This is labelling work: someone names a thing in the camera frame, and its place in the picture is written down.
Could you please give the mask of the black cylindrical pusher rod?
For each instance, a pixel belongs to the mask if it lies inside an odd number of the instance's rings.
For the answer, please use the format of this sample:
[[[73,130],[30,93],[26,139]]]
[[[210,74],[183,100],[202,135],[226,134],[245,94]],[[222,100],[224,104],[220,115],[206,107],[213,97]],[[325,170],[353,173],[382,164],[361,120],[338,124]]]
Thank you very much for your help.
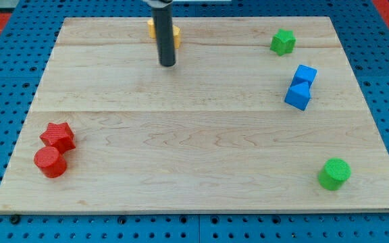
[[[152,0],[151,9],[159,63],[164,67],[176,64],[174,32],[172,26],[172,1]]]

